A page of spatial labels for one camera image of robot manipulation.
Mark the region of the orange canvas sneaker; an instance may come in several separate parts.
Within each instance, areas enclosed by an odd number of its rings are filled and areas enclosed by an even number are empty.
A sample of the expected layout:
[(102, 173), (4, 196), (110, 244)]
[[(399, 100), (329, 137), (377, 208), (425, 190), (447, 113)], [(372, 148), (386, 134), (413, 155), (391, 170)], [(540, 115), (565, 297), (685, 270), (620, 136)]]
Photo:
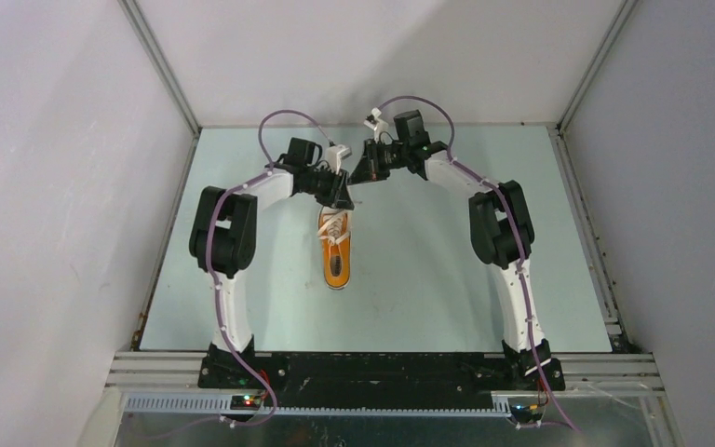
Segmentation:
[(327, 247), (320, 241), (323, 253), (324, 280), (333, 290), (344, 289), (351, 274), (351, 241), (340, 246)]

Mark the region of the white shoelace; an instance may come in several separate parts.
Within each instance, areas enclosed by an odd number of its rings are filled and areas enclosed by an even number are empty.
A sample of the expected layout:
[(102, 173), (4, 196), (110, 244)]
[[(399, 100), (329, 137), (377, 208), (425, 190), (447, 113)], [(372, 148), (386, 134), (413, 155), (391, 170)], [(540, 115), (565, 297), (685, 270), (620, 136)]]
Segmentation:
[(317, 237), (327, 247), (350, 242), (353, 230), (353, 211), (322, 207), (318, 214)]

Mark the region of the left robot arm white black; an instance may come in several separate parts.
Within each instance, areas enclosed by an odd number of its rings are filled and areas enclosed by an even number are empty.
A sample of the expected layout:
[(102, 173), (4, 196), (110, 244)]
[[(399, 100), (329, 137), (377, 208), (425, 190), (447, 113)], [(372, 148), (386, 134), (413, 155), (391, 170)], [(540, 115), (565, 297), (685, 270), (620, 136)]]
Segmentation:
[(206, 187), (200, 195), (189, 239), (190, 254), (211, 275), (215, 294), (215, 353), (227, 353), (222, 377), (234, 387), (246, 387), (257, 375), (249, 357), (254, 334), (248, 321), (246, 272), (258, 241), (260, 212), (295, 195), (309, 195), (320, 205), (316, 237), (323, 255), (323, 277), (342, 290), (352, 276), (352, 212), (344, 161), (350, 147), (328, 147), (290, 139), (286, 153), (271, 160), (251, 179), (231, 188)]

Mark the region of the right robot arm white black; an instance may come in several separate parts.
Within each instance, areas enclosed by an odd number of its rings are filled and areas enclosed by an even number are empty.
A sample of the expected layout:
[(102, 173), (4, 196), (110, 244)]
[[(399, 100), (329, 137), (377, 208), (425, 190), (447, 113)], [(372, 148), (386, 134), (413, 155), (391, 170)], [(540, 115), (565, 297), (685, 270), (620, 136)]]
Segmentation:
[(394, 138), (385, 137), (389, 125), (377, 108), (364, 124), (373, 135), (364, 142), (351, 184), (381, 182), (392, 170), (406, 169), (466, 198), (471, 247), (493, 275), (501, 305), (505, 378), (517, 389), (531, 387), (550, 362), (551, 351), (532, 297), (535, 234), (521, 186), (495, 183), (458, 161), (448, 144), (431, 141), (417, 110), (395, 116)]

